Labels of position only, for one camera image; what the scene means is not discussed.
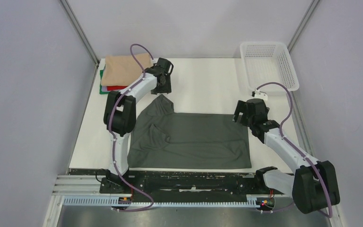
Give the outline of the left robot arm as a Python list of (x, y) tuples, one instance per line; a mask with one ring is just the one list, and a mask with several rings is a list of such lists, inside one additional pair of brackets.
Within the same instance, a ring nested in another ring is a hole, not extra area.
[(136, 105), (148, 93), (171, 93), (173, 69), (169, 60), (159, 58), (152, 67), (144, 69), (131, 85), (120, 91), (111, 91), (107, 96), (104, 124), (111, 135), (112, 163), (105, 176), (117, 192), (125, 192), (130, 186), (124, 175), (129, 169), (128, 139), (137, 121)]

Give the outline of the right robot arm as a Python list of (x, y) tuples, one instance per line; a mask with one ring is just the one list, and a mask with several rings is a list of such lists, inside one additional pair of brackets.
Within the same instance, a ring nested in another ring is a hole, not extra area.
[(292, 170), (292, 175), (274, 166), (256, 171), (254, 187), (260, 193), (270, 189), (293, 199), (298, 210), (308, 214), (338, 205), (341, 201), (336, 170), (330, 161), (319, 161), (295, 145), (281, 129), (268, 119), (269, 108), (259, 98), (239, 100), (233, 122), (250, 129), (252, 135), (271, 148)]

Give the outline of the dark grey t shirt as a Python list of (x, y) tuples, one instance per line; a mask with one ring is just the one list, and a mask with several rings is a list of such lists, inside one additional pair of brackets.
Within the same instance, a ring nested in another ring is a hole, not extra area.
[(177, 113), (160, 95), (138, 116), (131, 133), (131, 168), (251, 168), (248, 129), (231, 114)]

